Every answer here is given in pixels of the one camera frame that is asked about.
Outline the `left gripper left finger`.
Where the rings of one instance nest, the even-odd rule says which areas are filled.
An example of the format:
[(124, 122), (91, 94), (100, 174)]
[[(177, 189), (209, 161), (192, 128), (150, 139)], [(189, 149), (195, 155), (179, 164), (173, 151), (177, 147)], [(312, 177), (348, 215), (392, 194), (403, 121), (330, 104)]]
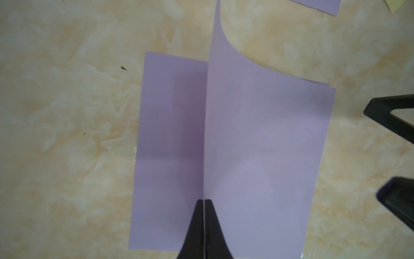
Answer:
[(198, 200), (177, 259), (204, 259), (204, 250), (204, 201)]

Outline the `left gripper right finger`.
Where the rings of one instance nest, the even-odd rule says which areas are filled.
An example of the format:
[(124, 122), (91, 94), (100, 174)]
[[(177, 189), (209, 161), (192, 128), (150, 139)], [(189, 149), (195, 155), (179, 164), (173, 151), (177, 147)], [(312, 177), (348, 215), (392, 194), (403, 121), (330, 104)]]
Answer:
[(204, 201), (204, 232), (206, 259), (233, 259), (211, 200)]

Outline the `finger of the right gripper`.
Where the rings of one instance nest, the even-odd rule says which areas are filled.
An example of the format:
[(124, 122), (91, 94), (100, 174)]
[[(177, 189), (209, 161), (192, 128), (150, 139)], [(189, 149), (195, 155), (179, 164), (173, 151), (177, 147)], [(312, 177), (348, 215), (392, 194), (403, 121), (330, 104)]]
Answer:
[(413, 109), (414, 95), (373, 98), (363, 114), (410, 143), (414, 143), (414, 126), (393, 115), (393, 110)]
[(376, 193), (377, 200), (414, 230), (414, 180), (393, 177)]

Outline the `purple paper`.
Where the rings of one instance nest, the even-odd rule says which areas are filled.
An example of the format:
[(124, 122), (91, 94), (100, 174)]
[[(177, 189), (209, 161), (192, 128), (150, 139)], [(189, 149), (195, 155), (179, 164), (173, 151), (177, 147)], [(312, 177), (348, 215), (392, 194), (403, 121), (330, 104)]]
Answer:
[(129, 248), (179, 251), (203, 197), (207, 62), (144, 58)]
[(208, 64), (204, 195), (235, 257), (298, 259), (336, 90), (240, 54), (216, 8)]
[(341, 0), (292, 0), (293, 2), (337, 16)]

